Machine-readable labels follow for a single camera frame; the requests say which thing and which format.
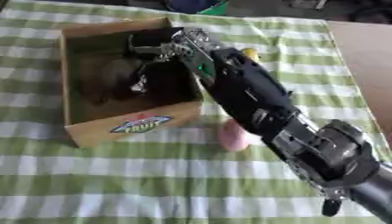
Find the cardboard box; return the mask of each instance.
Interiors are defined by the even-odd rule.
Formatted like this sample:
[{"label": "cardboard box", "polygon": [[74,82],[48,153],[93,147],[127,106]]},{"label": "cardboard box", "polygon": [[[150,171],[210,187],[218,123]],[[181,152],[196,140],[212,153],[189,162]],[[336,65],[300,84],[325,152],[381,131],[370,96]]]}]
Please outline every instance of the cardboard box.
[{"label": "cardboard box", "polygon": [[167,74],[167,79],[161,74],[158,85],[170,87],[157,97],[142,94],[96,105],[80,91],[83,85],[91,91],[100,91],[97,75],[101,75],[110,61],[123,57],[125,41],[132,32],[170,25],[166,18],[153,18],[61,30],[65,127],[80,147],[177,126],[200,114],[201,94],[193,75],[186,70]]}]

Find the checkered tablecloth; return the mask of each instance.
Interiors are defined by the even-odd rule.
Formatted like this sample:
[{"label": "checkered tablecloth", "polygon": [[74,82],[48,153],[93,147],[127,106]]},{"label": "checkered tablecloth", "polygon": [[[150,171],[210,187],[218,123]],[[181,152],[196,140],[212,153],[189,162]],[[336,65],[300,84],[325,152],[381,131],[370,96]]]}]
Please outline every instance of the checkered tablecloth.
[{"label": "checkered tablecloth", "polygon": [[227,116],[208,97],[185,126],[75,148],[63,128],[58,29],[165,15],[256,48],[309,117],[361,127],[391,159],[324,21],[11,0],[0,15],[0,223],[379,223],[350,201],[322,217],[323,199],[257,136],[244,152],[222,150],[215,133]]}]

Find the wooden table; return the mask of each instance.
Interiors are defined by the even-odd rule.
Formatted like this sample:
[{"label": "wooden table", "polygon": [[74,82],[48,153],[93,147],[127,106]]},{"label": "wooden table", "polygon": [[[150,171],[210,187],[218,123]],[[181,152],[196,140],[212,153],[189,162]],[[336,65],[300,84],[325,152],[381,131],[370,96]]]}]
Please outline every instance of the wooden table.
[{"label": "wooden table", "polygon": [[368,106],[392,145],[392,26],[328,23]]}]

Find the pink ball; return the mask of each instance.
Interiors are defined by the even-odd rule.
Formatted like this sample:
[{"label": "pink ball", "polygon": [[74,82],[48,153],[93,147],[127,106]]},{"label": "pink ball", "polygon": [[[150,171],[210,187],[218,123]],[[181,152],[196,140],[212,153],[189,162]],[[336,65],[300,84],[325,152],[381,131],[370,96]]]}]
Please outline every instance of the pink ball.
[{"label": "pink ball", "polygon": [[218,138],[220,145],[227,151],[243,151],[249,146],[249,133],[234,119],[220,126]]}]

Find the robotic arm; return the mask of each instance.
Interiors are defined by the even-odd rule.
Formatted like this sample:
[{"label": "robotic arm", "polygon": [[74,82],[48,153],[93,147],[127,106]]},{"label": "robotic arm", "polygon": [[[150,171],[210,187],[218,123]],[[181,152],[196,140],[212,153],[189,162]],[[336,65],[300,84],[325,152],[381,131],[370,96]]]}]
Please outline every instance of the robotic arm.
[{"label": "robotic arm", "polygon": [[372,157],[363,133],[340,120],[318,127],[252,59],[199,28],[138,31],[125,49],[141,60],[184,63],[228,114],[325,196],[323,215],[334,216],[351,199],[392,223],[392,168]]}]

